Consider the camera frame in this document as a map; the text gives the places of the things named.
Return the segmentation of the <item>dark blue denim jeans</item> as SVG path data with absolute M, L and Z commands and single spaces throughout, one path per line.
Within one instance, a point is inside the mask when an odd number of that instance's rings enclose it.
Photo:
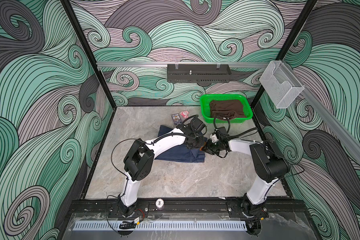
M 179 163 L 203 163 L 206 154 L 201 149 L 188 149 L 184 145 L 186 138 L 189 138 L 193 130 L 160 126 L 160 135 L 149 141 L 150 149 L 154 153 L 155 160 L 171 161 Z

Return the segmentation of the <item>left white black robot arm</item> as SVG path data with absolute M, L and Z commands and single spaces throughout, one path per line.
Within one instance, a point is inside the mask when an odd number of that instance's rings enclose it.
M 141 181 L 151 172 L 154 160 L 159 155 L 180 145 L 185 145 L 188 149 L 199 149 L 204 145 L 206 132 L 206 124 L 198 115 L 193 115 L 155 139 L 133 139 L 134 142 L 123 160 L 124 170 L 118 170 L 126 180 L 118 196 L 117 212 L 124 217 L 134 213 Z

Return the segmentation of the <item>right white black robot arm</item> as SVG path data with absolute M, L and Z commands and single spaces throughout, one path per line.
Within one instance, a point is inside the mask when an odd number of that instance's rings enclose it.
M 265 218 L 268 215 L 265 210 L 267 195 L 271 188 L 290 171 L 290 164 L 272 141 L 245 139 L 251 132 L 256 131 L 256 128 L 230 135 L 231 122 L 229 119 L 225 120 L 228 122 L 228 128 L 218 128 L 216 119 L 213 120 L 215 130 L 201 150 L 221 159 L 230 152 L 246 154 L 252 158 L 257 176 L 251 188 L 243 196 L 240 207 L 247 218 Z

